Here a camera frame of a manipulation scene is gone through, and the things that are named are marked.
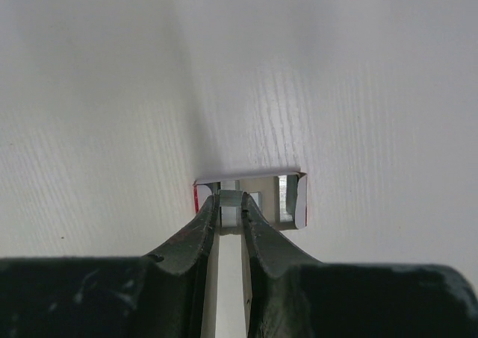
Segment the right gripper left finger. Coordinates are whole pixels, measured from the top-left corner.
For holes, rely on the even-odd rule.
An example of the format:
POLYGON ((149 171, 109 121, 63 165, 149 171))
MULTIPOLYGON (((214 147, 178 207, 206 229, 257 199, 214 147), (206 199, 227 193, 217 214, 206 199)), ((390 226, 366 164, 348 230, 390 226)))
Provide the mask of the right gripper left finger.
POLYGON ((3 337, 213 337, 217 220, 209 196, 195 217, 139 257, 1 261, 3 337))

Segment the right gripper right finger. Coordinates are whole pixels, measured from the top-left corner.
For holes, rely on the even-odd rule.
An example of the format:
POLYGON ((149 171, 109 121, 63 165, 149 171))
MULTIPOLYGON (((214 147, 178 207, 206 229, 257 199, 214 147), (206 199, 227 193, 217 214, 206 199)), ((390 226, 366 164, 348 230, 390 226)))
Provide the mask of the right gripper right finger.
POLYGON ((475 337, 477 297, 449 266, 323 263, 241 203, 249 337, 475 337))

